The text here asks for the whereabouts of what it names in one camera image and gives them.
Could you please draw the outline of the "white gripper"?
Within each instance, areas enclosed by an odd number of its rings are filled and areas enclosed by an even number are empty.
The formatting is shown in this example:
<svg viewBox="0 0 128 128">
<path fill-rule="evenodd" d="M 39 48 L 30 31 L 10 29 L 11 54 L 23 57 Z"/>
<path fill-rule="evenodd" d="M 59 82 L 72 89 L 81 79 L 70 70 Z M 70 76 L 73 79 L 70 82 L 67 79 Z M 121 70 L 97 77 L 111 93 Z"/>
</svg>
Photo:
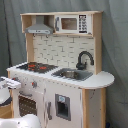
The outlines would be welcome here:
<svg viewBox="0 0 128 128">
<path fill-rule="evenodd" d="M 0 77 L 0 89 L 3 88 L 19 89 L 20 87 L 21 87 L 20 82 L 14 81 L 10 78 Z"/>
</svg>

